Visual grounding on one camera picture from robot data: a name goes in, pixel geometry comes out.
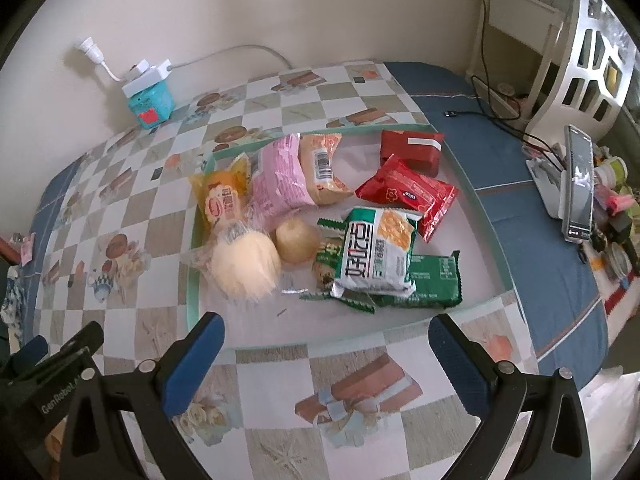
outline dark red package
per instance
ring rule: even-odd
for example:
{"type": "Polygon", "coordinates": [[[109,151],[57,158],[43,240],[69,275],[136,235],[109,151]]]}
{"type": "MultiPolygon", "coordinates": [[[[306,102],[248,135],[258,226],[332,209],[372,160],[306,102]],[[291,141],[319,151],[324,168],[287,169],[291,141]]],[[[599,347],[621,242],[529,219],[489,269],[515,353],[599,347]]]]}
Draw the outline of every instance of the dark red package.
{"type": "Polygon", "coordinates": [[[393,154],[414,171],[438,176],[444,134],[383,130],[380,135],[380,165],[393,154]]]}
{"type": "Polygon", "coordinates": [[[376,204],[390,203],[423,214],[418,232],[425,242],[458,196],[458,188],[410,170],[397,155],[391,155],[378,172],[356,189],[356,196],[376,204]]]}

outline chair backrest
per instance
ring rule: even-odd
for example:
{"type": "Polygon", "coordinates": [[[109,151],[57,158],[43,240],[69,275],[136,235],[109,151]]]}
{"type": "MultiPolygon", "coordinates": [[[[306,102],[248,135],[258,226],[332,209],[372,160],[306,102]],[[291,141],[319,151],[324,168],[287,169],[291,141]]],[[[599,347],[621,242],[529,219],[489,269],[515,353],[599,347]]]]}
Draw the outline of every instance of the chair backrest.
{"type": "Polygon", "coordinates": [[[616,19],[603,0],[574,0],[568,40],[552,90],[526,132],[564,143],[564,127],[573,124],[594,141],[615,122],[631,82],[636,47],[612,44],[616,19]]]}

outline teal box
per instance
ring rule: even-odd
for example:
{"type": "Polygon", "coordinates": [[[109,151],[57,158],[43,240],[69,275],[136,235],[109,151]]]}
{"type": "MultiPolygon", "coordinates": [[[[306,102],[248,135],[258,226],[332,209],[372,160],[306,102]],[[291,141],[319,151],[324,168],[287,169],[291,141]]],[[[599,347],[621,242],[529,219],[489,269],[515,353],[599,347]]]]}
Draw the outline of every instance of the teal box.
{"type": "Polygon", "coordinates": [[[174,111],[175,103],[166,82],[161,81],[132,95],[127,106],[142,127],[149,129],[164,123],[174,111]]]}

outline white label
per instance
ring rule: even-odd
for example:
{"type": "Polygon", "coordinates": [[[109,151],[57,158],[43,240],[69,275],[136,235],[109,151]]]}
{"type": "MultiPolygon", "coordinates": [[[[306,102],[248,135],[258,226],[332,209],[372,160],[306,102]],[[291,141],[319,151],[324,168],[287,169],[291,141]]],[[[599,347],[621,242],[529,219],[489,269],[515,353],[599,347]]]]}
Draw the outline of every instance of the white label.
{"type": "Polygon", "coordinates": [[[436,150],[441,151],[442,145],[434,139],[417,139],[416,137],[409,137],[406,140],[407,144],[421,144],[423,146],[433,146],[436,150]]]}
{"type": "Polygon", "coordinates": [[[314,177],[316,183],[331,182],[334,179],[334,172],[331,170],[331,158],[326,148],[313,150],[311,155],[314,158],[314,177]]]}

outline bolt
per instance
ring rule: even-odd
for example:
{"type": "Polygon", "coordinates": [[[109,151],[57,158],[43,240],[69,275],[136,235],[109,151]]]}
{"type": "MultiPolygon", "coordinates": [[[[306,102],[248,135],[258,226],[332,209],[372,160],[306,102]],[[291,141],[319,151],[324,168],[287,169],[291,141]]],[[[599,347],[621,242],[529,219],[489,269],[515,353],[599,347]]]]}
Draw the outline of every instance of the bolt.
{"type": "Polygon", "coordinates": [[[85,381],[90,381],[94,378],[95,370],[93,368],[85,368],[82,370],[80,377],[82,377],[85,381]]]}
{"type": "Polygon", "coordinates": [[[140,370],[143,374],[152,372],[154,368],[156,368],[156,362],[153,359],[147,359],[146,361],[142,361],[138,365],[138,370],[140,370]]]}
{"type": "Polygon", "coordinates": [[[560,377],[562,377],[563,379],[573,379],[574,375],[571,373],[571,370],[569,370],[569,368],[563,366],[558,370],[558,374],[560,375],[560,377]]]}
{"type": "Polygon", "coordinates": [[[500,361],[498,363],[498,370],[503,374],[511,375],[516,371],[516,367],[510,361],[500,361]]]}

